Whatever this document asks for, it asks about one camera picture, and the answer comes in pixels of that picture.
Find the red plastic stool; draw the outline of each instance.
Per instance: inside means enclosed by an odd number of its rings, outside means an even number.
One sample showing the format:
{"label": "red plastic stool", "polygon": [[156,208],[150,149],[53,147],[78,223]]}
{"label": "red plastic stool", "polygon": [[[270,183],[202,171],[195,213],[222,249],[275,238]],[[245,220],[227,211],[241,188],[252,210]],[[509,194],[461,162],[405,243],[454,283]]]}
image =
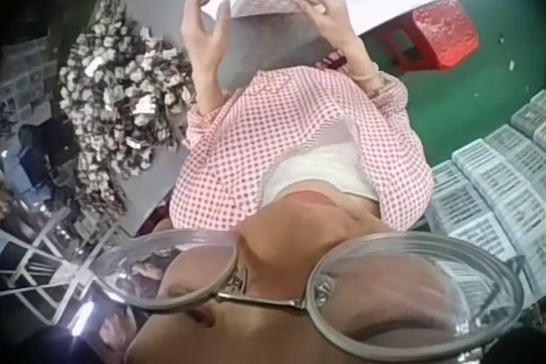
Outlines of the red plastic stool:
{"label": "red plastic stool", "polygon": [[[394,36],[400,31],[417,48],[416,60],[396,45]],[[403,72],[455,67],[479,45],[478,33],[457,0],[441,0],[388,21],[375,36]]]}

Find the white undershirt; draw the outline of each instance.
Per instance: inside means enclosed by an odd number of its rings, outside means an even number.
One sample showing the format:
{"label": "white undershirt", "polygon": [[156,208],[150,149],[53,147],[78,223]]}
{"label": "white undershirt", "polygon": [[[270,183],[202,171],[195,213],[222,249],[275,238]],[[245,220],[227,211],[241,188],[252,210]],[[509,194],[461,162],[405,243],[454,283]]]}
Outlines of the white undershirt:
{"label": "white undershirt", "polygon": [[358,150],[346,132],[336,142],[322,139],[306,153],[295,153],[281,160],[264,180],[262,205],[267,205],[286,187],[303,181],[323,181],[345,194],[377,200],[371,184],[358,171]]}

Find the woman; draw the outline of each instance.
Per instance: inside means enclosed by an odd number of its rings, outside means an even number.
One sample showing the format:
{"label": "woman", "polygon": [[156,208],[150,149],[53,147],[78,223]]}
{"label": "woman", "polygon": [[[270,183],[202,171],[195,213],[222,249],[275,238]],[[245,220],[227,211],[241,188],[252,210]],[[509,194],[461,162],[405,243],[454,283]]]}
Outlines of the woman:
{"label": "woman", "polygon": [[[237,265],[247,272],[246,295],[300,298],[313,267],[334,246],[407,230],[422,215],[433,183],[405,112],[406,90],[378,72],[351,29],[344,1],[317,0],[324,13],[299,4],[345,54],[350,77],[309,67],[261,72],[228,98],[217,69],[228,44],[229,4],[220,6],[207,33],[200,20],[207,1],[187,0],[184,10],[197,104],[171,221],[174,228],[231,230]],[[158,298],[202,286],[225,262],[206,249],[189,254],[162,275]],[[423,260],[377,257],[366,269],[347,270],[336,286],[329,314],[343,333],[380,344],[450,337],[444,283]],[[411,289],[427,291],[400,297]],[[386,328],[399,322],[419,331]],[[323,339],[304,315],[214,300],[152,315],[127,357],[135,363],[362,362]]]}
{"label": "woman", "polygon": [[197,103],[171,200],[174,228],[229,230],[287,195],[320,195],[356,219],[410,228],[430,199],[431,171],[410,128],[407,90],[378,71],[344,0],[317,0],[320,9],[297,2],[346,56],[348,75],[304,66],[259,72],[230,98],[217,80],[229,3],[207,33],[206,2],[187,0],[182,23]]}

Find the woman's left hand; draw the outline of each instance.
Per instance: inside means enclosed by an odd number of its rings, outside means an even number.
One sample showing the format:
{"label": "woman's left hand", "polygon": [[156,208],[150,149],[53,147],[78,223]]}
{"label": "woman's left hand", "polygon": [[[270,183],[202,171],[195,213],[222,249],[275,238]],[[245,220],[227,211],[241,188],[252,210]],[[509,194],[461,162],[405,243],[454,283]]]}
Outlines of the woman's left hand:
{"label": "woman's left hand", "polygon": [[186,0],[182,20],[182,37],[194,69],[194,75],[215,75],[228,48],[231,22],[229,1],[218,8],[216,25],[207,32],[201,18],[201,7],[209,0]]}
{"label": "woman's left hand", "polygon": [[295,0],[305,14],[317,27],[318,32],[335,49],[345,51],[357,43],[358,37],[351,26],[349,11],[345,0]]}

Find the gingham shirt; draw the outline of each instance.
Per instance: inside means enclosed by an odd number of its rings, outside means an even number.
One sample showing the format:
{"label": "gingham shirt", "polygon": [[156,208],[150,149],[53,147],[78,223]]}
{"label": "gingham shirt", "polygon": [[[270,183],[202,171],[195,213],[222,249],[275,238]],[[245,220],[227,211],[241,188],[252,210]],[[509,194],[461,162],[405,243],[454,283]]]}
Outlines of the gingham shirt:
{"label": "gingham shirt", "polygon": [[433,189],[421,141],[410,128],[407,89],[382,73],[370,100],[344,73],[298,66],[259,72],[217,110],[189,112],[189,156],[171,198],[175,228],[229,230],[259,206],[264,176],[286,153],[312,147],[344,121],[359,171],[379,196],[381,219],[407,230]]}

